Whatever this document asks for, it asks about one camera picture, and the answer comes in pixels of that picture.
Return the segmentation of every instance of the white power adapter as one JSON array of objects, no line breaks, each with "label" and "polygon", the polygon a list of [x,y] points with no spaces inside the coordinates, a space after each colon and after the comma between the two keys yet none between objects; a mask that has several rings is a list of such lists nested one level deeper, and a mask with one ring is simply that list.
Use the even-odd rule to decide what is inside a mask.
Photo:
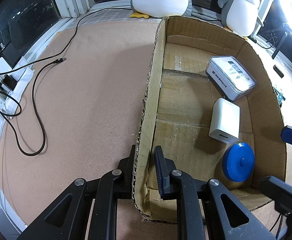
[{"label": "white power adapter", "polygon": [[226,144],[238,140],[240,130],[240,108],[219,98],[213,106],[209,136]]}]

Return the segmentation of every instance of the cardboard box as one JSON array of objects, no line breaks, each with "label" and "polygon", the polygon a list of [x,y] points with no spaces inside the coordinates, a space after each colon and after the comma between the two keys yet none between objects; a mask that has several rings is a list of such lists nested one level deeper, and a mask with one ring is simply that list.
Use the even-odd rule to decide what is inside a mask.
[{"label": "cardboard box", "polygon": [[[255,154],[254,172],[242,183],[228,181],[221,171],[230,145],[208,136],[213,105],[224,96],[205,73],[210,57],[217,55],[234,56],[257,81],[250,94],[234,102],[241,111],[239,141]],[[251,211],[271,201],[257,190],[262,177],[285,180],[286,144],[270,139],[281,133],[281,111],[261,59],[242,37],[192,18],[164,18],[156,31],[143,101],[133,200],[145,219],[176,222],[176,201],[162,201],[158,194],[156,145],[193,178],[221,180]]]}]

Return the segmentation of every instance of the blue round object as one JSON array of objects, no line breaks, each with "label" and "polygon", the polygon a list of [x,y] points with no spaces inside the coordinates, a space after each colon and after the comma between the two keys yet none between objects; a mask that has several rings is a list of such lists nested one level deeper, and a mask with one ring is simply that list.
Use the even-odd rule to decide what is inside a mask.
[{"label": "blue round object", "polygon": [[223,172],[232,181],[248,179],[254,168],[254,153],[247,143],[236,143],[229,147],[223,157]]}]

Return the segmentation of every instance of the metal screw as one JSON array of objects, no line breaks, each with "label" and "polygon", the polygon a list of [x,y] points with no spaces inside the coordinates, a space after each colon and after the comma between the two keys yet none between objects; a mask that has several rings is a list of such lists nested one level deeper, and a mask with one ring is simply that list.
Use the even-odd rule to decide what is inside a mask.
[{"label": "metal screw", "polygon": [[75,180],[75,185],[76,186],[81,186],[81,185],[83,185],[84,184],[84,179],[76,179]]},{"label": "metal screw", "polygon": [[182,172],[180,170],[173,170],[172,171],[172,175],[174,176],[180,176],[182,174]]},{"label": "metal screw", "polygon": [[111,172],[111,174],[113,174],[114,176],[118,176],[118,175],[122,174],[122,171],[119,170],[119,169],[116,169],[116,170],[113,170],[113,171]]},{"label": "metal screw", "polygon": [[218,186],[219,185],[219,181],[217,179],[210,179],[209,183],[212,186]]}]

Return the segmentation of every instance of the blue button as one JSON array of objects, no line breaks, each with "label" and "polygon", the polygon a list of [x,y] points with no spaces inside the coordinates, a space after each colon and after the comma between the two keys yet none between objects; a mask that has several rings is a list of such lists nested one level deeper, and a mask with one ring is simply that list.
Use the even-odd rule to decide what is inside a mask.
[{"label": "blue button", "polygon": [[224,153],[223,172],[229,180],[242,182],[248,179],[254,164],[252,148],[247,143],[236,143]]}]

